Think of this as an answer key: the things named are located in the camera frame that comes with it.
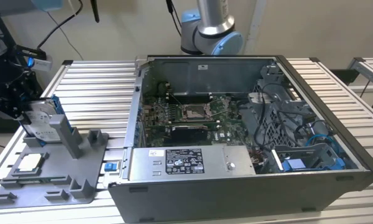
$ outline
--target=blue latch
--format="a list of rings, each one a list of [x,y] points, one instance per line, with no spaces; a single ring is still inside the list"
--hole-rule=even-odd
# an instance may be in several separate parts
[[[117,164],[108,162],[105,164],[105,168],[104,168],[105,172],[110,172],[110,171],[116,171],[117,170]]]

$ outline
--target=blue cable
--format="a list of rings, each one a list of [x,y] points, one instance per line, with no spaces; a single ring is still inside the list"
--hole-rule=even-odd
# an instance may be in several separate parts
[[[314,136],[312,136],[312,137],[309,138],[309,140],[306,141],[305,146],[309,146],[309,143],[312,142],[312,140],[313,140],[316,137],[325,137],[325,138],[334,144],[334,146],[336,146],[336,148],[337,148],[336,154],[340,153],[340,148],[338,148],[337,142],[336,142],[329,136],[326,136],[325,134],[316,134]]]

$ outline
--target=gray robot arm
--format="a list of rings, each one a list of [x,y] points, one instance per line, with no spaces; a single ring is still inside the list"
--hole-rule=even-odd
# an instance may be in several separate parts
[[[242,35],[234,30],[228,0],[197,0],[198,9],[182,12],[181,50],[192,55],[236,55]]]

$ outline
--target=slotted aluminum table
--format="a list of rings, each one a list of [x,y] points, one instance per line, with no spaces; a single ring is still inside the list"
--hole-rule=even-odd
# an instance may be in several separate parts
[[[308,58],[288,60],[373,157],[373,109],[321,62]],[[54,93],[61,98],[70,124],[77,126],[81,133],[89,128],[100,128],[109,133],[106,161],[122,158],[133,82],[134,62],[73,62],[61,66],[42,94],[50,96]],[[22,151],[22,136],[24,131],[18,129],[0,155],[0,178],[6,176],[10,170],[8,166],[14,163],[17,153]],[[101,176],[90,204],[0,210],[0,224],[122,223],[109,192],[104,189],[104,181]],[[344,194],[322,212],[201,221],[198,224],[294,222],[373,223],[373,184],[361,192]]]
[[[373,83],[373,58],[356,57],[348,68],[356,69]]]

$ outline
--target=power supply label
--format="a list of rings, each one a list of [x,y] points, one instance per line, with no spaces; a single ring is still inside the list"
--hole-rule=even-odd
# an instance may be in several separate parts
[[[166,174],[204,174],[201,149],[168,149]]]

